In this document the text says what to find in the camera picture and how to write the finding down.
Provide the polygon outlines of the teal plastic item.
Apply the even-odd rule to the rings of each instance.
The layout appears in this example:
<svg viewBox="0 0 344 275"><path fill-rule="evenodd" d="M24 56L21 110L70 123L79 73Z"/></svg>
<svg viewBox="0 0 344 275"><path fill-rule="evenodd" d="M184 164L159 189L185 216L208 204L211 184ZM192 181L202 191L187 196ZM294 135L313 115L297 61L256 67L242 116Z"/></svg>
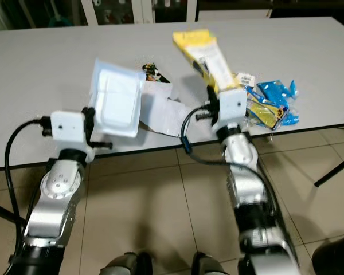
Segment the teal plastic item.
<svg viewBox="0 0 344 275"><path fill-rule="evenodd" d="M59 28L59 27L69 27L73 26L72 21L62 16L53 16L49 19L48 27L49 28Z"/></svg>

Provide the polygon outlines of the black right robot leg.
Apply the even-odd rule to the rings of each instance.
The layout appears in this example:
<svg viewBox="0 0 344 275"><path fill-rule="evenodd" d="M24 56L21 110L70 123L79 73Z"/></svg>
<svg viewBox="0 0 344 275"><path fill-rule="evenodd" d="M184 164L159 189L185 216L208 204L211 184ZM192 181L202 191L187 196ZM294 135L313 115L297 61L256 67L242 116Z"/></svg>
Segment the black right robot leg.
<svg viewBox="0 0 344 275"><path fill-rule="evenodd" d="M193 257L191 275L229 275L213 257L203 252L196 252Z"/></svg>

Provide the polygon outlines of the blue plastic packet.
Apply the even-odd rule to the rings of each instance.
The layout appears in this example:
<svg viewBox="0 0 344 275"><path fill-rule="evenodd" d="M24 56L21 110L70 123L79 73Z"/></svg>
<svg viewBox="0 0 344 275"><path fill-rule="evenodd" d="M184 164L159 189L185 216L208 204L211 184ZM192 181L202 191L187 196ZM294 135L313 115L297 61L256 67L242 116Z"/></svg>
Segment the blue plastic packet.
<svg viewBox="0 0 344 275"><path fill-rule="evenodd" d="M298 99L299 92L293 80L288 87L280 80L259 82L256 86L266 97L269 105L278 107L282 111L280 125L295 125L300 121L298 111L294 108L294 102Z"/></svg>

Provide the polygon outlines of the black robot leg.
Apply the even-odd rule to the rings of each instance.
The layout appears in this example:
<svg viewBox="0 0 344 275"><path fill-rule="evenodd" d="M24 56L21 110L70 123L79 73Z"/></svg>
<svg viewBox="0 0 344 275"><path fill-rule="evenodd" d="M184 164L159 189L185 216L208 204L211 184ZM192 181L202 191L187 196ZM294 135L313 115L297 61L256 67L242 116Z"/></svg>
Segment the black robot leg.
<svg viewBox="0 0 344 275"><path fill-rule="evenodd" d="M196 252L193 257L191 275L229 275L213 257L203 252Z"/></svg>
<svg viewBox="0 0 344 275"><path fill-rule="evenodd" d="M152 257L147 252L127 252L114 258L99 275L153 275Z"/></svg>

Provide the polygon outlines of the grey table with black frame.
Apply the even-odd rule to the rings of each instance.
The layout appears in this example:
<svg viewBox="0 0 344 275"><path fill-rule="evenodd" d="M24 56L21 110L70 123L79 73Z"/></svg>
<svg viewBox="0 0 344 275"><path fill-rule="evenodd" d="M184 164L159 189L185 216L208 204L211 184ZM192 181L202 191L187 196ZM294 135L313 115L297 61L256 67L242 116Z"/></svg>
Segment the grey table with black frame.
<svg viewBox="0 0 344 275"><path fill-rule="evenodd" d="M5 144L21 123L88 105L96 60L130 69L155 62L180 101L200 105L205 84L172 39L188 29L209 29L233 71L296 83L301 121L279 132L344 126L344 26L329 17L3 31L0 175Z"/></svg>

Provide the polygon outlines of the black rubbish bin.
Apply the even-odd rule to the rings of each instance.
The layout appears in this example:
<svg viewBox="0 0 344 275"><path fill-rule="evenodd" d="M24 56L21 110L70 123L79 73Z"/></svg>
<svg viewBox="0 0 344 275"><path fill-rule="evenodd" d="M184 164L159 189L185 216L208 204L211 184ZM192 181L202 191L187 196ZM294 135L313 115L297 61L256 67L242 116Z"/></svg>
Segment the black rubbish bin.
<svg viewBox="0 0 344 275"><path fill-rule="evenodd" d="M312 266L316 275L344 275L344 238L318 247Z"/></svg>

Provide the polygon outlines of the black and yellow wrapper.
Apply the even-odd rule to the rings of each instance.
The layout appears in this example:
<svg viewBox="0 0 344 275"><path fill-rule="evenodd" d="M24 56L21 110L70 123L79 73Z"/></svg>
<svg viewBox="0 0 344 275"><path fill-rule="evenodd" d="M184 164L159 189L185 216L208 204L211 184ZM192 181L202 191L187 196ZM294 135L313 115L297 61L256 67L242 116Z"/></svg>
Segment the black and yellow wrapper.
<svg viewBox="0 0 344 275"><path fill-rule="evenodd" d="M169 83L153 62L142 65L142 70L146 74L146 81Z"/></svg>

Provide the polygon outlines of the black left robot leg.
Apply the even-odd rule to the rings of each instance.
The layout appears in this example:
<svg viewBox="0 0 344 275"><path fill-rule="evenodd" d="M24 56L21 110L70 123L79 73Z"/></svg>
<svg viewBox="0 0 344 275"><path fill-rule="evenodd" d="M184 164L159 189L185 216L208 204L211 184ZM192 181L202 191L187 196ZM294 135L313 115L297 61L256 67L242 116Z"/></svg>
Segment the black left robot leg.
<svg viewBox="0 0 344 275"><path fill-rule="evenodd" d="M153 275L152 257L147 252L127 252L114 258L99 275Z"/></svg>

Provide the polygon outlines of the white plastic packet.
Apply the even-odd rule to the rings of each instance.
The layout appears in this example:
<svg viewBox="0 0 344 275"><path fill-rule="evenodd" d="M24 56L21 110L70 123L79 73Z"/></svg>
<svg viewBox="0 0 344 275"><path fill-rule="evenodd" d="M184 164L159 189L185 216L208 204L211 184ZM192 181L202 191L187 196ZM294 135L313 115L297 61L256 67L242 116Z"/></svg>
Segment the white plastic packet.
<svg viewBox="0 0 344 275"><path fill-rule="evenodd" d="M95 130L112 136L135 138L138 134L145 74L96 60L90 106L95 109Z"/></svg>

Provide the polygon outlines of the white cabinet with glass doors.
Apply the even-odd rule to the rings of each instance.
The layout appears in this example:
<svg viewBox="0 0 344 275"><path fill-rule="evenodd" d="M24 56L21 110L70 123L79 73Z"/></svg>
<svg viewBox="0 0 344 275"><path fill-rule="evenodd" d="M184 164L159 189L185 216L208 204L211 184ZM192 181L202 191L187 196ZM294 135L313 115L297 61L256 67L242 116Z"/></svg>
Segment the white cabinet with glass doors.
<svg viewBox="0 0 344 275"><path fill-rule="evenodd" d="M200 0L80 0L89 26L195 22Z"/></svg>

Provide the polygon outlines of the gold foil wrapper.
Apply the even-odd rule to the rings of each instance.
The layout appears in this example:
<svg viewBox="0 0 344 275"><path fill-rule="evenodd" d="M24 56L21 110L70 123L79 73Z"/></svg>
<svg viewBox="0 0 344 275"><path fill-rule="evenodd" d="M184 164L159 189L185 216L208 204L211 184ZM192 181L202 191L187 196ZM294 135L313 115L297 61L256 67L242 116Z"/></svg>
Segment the gold foil wrapper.
<svg viewBox="0 0 344 275"><path fill-rule="evenodd" d="M289 113L287 107L277 107L266 101L247 99L247 117L257 125L269 130L277 130L287 113Z"/></svg>

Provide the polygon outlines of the small white paper tag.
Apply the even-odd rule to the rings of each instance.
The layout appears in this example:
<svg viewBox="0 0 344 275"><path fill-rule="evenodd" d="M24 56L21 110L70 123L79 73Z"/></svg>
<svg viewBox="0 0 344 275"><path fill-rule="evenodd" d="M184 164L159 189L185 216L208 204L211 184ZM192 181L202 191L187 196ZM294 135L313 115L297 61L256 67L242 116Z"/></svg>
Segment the small white paper tag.
<svg viewBox="0 0 344 275"><path fill-rule="evenodd" d="M255 87L256 79L254 75L249 73L236 73L235 78L244 87Z"/></svg>

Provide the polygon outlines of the yellow snack packet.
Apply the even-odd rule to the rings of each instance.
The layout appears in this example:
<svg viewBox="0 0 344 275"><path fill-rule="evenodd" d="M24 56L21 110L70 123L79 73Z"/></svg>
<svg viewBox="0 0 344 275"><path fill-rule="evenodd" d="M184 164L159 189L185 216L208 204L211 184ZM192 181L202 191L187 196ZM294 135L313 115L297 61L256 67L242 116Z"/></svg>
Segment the yellow snack packet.
<svg viewBox="0 0 344 275"><path fill-rule="evenodd" d="M195 29L173 33L179 50L214 93L240 88L240 82L230 70L216 37L209 29Z"/></svg>

